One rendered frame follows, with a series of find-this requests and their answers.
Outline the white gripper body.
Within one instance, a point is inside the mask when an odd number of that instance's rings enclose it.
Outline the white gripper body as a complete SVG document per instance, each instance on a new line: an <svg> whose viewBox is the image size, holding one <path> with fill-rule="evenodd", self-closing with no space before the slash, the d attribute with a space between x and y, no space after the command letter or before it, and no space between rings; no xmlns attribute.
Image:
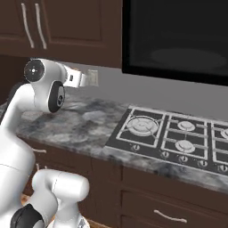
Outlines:
<svg viewBox="0 0 228 228"><path fill-rule="evenodd" d="M79 87L87 86L87 76L86 74L82 73L80 78Z"/></svg>

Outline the black gas hob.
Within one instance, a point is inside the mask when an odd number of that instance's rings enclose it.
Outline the black gas hob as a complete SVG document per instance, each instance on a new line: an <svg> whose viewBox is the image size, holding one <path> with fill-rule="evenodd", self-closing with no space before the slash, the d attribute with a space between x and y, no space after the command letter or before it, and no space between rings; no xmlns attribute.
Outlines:
<svg viewBox="0 0 228 228"><path fill-rule="evenodd" d="M140 150L132 149L134 144ZM108 148L164 161L180 167L228 176L218 167L228 167L228 123L190 115L130 106L106 142ZM161 152L169 152L163 159ZM188 161L182 163L180 156ZM207 167L199 161L206 160Z"/></svg>

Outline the black microwave oven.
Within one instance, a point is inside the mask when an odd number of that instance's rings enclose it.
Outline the black microwave oven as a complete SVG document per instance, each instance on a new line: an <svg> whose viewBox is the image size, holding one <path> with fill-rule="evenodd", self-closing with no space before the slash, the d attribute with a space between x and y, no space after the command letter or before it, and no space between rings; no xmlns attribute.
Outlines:
<svg viewBox="0 0 228 228"><path fill-rule="evenodd" d="M122 71L228 86L228 0L123 0Z"/></svg>

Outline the white wall outlet plate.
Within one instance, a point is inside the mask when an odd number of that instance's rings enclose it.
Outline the white wall outlet plate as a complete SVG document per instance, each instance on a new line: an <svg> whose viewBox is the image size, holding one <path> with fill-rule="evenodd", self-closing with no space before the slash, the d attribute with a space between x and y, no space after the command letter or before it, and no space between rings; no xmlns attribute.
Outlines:
<svg viewBox="0 0 228 228"><path fill-rule="evenodd" d="M98 71L94 69L88 70L88 80L90 86L98 86L99 80L98 80Z"/></svg>

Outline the dark brown wall cupboard door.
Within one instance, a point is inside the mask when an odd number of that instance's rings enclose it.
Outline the dark brown wall cupboard door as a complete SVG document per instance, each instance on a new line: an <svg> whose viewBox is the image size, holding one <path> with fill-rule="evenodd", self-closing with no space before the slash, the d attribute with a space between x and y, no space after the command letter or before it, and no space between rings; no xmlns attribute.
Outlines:
<svg viewBox="0 0 228 228"><path fill-rule="evenodd" d="M34 0L39 3L47 59L119 68L122 0Z"/></svg>
<svg viewBox="0 0 228 228"><path fill-rule="evenodd" d="M27 8L30 35L35 43L32 49L24 29L21 3ZM0 0L0 54L31 57L37 48L37 37L29 0Z"/></svg>

